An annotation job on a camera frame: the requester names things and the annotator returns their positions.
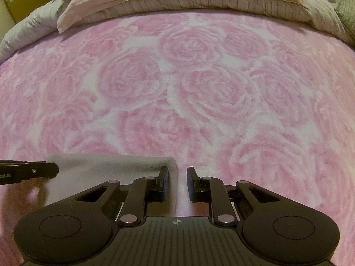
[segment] bed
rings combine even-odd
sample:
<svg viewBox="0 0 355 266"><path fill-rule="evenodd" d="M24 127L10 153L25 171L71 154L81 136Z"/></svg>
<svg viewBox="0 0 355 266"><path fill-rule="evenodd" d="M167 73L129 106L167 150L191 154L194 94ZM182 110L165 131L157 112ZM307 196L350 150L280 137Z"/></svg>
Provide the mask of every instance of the bed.
<svg viewBox="0 0 355 266"><path fill-rule="evenodd" d="M249 180L329 215L336 265L355 263L355 53L301 23L209 9L135 14L47 35L0 65L0 158L172 156L176 215L186 169ZM0 186L1 266L38 181Z"/></svg>

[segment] silver screw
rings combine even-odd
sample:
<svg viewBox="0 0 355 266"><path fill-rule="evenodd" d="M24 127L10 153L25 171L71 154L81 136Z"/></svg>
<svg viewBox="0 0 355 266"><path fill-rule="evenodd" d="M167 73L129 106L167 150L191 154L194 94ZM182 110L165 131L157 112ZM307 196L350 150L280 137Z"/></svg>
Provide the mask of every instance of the silver screw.
<svg viewBox="0 0 355 266"><path fill-rule="evenodd" d="M134 223L138 220L136 215L132 215L132 214L125 214L123 216L120 217L121 222L126 223L126 224L130 224L130 223Z"/></svg>
<svg viewBox="0 0 355 266"><path fill-rule="evenodd" d="M232 215L222 214L217 217L217 220L221 223L232 223L235 219Z"/></svg>

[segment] crosshair symbol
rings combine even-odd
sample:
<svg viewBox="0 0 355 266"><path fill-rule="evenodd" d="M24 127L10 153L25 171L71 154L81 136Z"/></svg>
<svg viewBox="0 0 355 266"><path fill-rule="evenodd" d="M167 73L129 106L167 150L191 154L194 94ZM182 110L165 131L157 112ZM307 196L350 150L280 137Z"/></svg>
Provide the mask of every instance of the crosshair symbol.
<svg viewBox="0 0 355 266"><path fill-rule="evenodd" d="M179 225L179 224L181 224L181 223L183 223L181 220L179 220L179 219L176 219L176 220L174 220L173 221L173 223L175 224L175 225Z"/></svg>

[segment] wall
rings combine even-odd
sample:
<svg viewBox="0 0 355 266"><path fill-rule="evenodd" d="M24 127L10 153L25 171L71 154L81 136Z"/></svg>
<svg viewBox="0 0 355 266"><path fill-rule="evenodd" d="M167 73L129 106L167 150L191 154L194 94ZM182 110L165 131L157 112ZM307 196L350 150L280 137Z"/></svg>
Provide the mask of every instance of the wall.
<svg viewBox="0 0 355 266"><path fill-rule="evenodd" d="M14 26L15 23L6 8L6 4L4 0L0 0L0 41L4 37L7 31Z"/></svg>

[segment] bed sheet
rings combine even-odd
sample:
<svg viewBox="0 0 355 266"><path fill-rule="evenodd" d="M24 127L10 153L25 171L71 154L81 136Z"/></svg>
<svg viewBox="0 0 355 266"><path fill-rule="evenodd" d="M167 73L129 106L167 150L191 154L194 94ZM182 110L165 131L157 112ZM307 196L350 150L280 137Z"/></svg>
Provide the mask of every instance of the bed sheet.
<svg viewBox="0 0 355 266"><path fill-rule="evenodd" d="M152 13L53 33L0 66L0 158L172 156L243 179L338 224L336 265L355 264L355 53L308 26L210 10ZM0 186L0 261L19 265L17 220L37 180Z"/></svg>

